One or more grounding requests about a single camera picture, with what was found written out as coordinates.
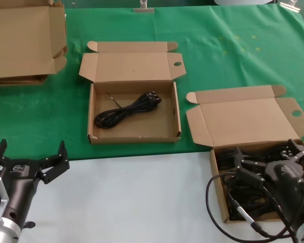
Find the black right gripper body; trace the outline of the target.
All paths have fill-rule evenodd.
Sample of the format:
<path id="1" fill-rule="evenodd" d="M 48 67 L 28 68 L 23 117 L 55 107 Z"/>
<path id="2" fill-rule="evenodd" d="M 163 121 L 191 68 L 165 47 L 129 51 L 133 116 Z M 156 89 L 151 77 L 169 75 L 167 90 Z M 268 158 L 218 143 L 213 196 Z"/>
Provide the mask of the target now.
<path id="1" fill-rule="evenodd" d="M 266 188 L 275 198 L 286 219 L 304 223 L 304 171 L 287 160 L 268 163 L 264 176 Z"/>

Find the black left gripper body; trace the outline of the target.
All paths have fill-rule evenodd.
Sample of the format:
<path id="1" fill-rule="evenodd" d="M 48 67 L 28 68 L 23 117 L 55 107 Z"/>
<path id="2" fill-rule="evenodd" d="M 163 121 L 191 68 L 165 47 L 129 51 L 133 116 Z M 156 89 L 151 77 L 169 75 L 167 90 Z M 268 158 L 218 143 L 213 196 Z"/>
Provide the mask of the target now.
<path id="1" fill-rule="evenodd" d="M 3 217 L 22 229 L 37 191 L 40 181 L 37 174 L 41 167 L 34 159 L 1 158 L 0 162 L 4 167 L 1 177 L 9 198 Z"/>

